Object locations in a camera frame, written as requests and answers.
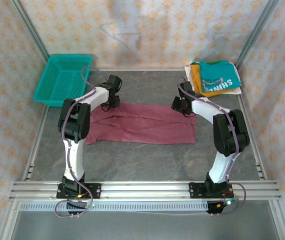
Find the patterned wall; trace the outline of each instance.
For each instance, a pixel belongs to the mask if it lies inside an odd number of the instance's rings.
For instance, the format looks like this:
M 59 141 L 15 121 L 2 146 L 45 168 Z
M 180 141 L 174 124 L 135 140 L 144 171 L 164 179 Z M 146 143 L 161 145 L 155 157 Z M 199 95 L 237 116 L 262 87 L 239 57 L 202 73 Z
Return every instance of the patterned wall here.
M 50 54 L 104 68 L 235 62 L 267 0 L 22 0 Z
M 285 1 L 240 69 L 246 106 L 268 178 L 285 193 Z
M 33 93 L 42 57 L 8 0 L 0 0 L 0 222 L 28 160 L 42 104 Z

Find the maroon cloth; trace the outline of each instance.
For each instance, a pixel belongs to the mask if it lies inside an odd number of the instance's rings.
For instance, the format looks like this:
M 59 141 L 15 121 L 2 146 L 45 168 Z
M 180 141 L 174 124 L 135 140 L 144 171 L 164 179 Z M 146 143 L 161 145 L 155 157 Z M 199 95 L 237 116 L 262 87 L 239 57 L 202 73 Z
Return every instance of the maroon cloth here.
M 85 143 L 194 144 L 195 118 L 184 117 L 170 106 L 122 102 L 108 112 L 97 107 L 90 115 L 90 130 Z

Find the purple cable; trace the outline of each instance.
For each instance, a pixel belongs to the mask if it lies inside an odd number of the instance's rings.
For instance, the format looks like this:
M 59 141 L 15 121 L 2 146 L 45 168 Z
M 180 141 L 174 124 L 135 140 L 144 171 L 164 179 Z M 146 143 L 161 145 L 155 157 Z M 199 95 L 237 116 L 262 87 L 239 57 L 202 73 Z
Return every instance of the purple cable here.
M 104 74 L 103 74 L 100 70 L 98 70 L 97 68 L 95 68 L 95 67 L 93 67 L 93 66 L 85 66 L 85 67 L 83 67 L 83 68 L 81 69 L 81 71 L 80 71 L 80 76 L 81 76 L 82 80 L 83 80 L 87 85 L 89 85 L 90 87 L 92 87 L 93 89 L 92 89 L 92 91 L 89 93 L 89 95 L 86 95 L 86 96 L 84 96 L 84 97 L 78 99 L 77 101 L 75 101 L 75 102 L 70 106 L 70 108 L 69 108 L 69 110 L 68 110 L 68 112 L 67 112 L 66 118 L 65 118 L 65 120 L 64 120 L 64 122 L 63 122 L 62 129 L 61 129 L 61 136 L 62 136 L 62 139 L 63 139 L 63 140 L 66 140 L 66 141 L 68 142 L 68 151 L 67 151 L 67 156 L 66 156 L 66 158 L 67 158 L 67 166 L 68 166 L 68 168 L 69 168 L 70 174 L 71 174 L 71 176 L 73 177 L 74 181 L 75 181 L 78 185 L 80 185 L 83 189 L 85 189 L 86 192 L 88 192 L 88 194 L 89 194 L 89 196 L 90 196 L 90 203 L 89 203 L 89 205 L 88 205 L 83 211 L 81 211 L 80 213 L 77 213 L 77 217 L 78 217 L 78 218 L 79 218 L 81 215 L 83 215 L 85 212 L 87 212 L 87 211 L 92 207 L 92 205 L 93 205 L 93 194 L 92 194 L 92 192 L 91 192 L 84 184 L 82 184 L 80 181 L 77 180 L 77 178 L 76 178 L 76 176 L 75 176 L 75 174 L 74 174 L 74 172 L 73 172 L 73 170 L 72 170 L 71 161 L 70 161 L 70 153 L 71 153 L 71 146 L 72 146 L 72 143 L 71 143 L 71 141 L 70 141 L 69 139 L 65 138 L 65 129 L 66 129 L 67 121 L 68 121 L 68 119 L 69 119 L 69 116 L 70 116 L 70 114 L 71 114 L 71 112 L 72 112 L 74 106 L 76 106 L 76 105 L 77 105 L 78 103 L 80 103 L 81 101 L 83 101 L 83 100 L 85 100 L 85 99 L 87 99 L 87 98 L 90 98 L 92 95 L 94 95 L 94 94 L 96 93 L 96 87 L 95 87 L 94 85 L 92 85 L 89 81 L 87 81 L 87 80 L 85 79 L 85 77 L 84 77 L 83 72 L 84 72 L 85 69 L 93 69 L 93 70 L 98 71 L 98 72 L 105 78 L 105 80 L 106 80 L 106 82 L 107 82 L 107 78 L 106 78 L 106 77 L 104 76 Z M 61 204 L 61 203 L 71 203 L 71 204 L 74 204 L 74 203 L 82 203 L 82 201 L 62 200 L 62 201 L 59 201 L 59 202 L 56 204 L 56 206 L 55 206 L 55 208 L 54 208 L 54 213 L 56 214 L 57 217 L 62 218 L 62 219 L 65 219 L 65 218 L 72 218 L 72 217 L 73 217 L 73 214 L 67 215 L 67 216 L 59 215 L 59 214 L 58 214 L 58 211 L 57 211 L 57 208 L 58 208 L 58 205 Z
M 219 106 L 218 104 L 216 103 L 213 103 L 211 101 L 205 101 L 201 98 L 198 98 L 198 97 L 195 97 L 194 95 L 191 95 L 189 94 L 188 92 L 186 92 L 181 86 L 180 84 L 178 84 L 178 88 L 184 93 L 186 94 L 187 96 L 195 99 L 196 101 L 200 101 L 200 102 L 203 102 L 203 103 L 207 103 L 207 104 L 210 104 L 212 106 L 214 106 L 215 108 L 217 108 L 218 110 L 222 111 L 226 117 L 227 117 L 227 120 L 229 122 L 229 125 L 230 125 L 230 128 L 231 128 L 231 132 L 232 132 L 232 136 L 233 136 L 233 139 L 234 139 L 234 142 L 235 142 L 235 145 L 236 145 L 236 152 L 232 155 L 232 158 L 228 164 L 228 168 L 227 168 L 227 171 L 226 171 L 226 176 L 225 176 L 225 180 L 226 180 L 226 183 L 228 184 L 235 184 L 235 185 L 238 185 L 242 188 L 243 190 L 243 200 L 242 200 L 242 203 L 239 207 L 235 208 L 234 210 L 232 211 L 229 211 L 229 212 L 224 212 L 224 213 L 221 213 L 220 215 L 228 215 L 228 214 L 231 214 L 231 213 L 234 213 L 235 211 L 239 210 L 244 204 L 245 204 L 245 201 L 246 201 L 246 197 L 247 197 L 247 194 L 246 194 L 246 189 L 245 187 L 239 183 L 239 182 L 229 182 L 229 173 L 234 165 L 234 162 L 235 162 L 235 159 L 237 157 L 237 155 L 239 154 L 239 143 L 238 143 L 238 140 L 237 140 L 237 135 L 236 135 L 236 131 L 235 131 L 235 127 L 233 125 L 233 121 L 231 119 L 231 117 L 228 115 L 228 113 L 221 107 Z

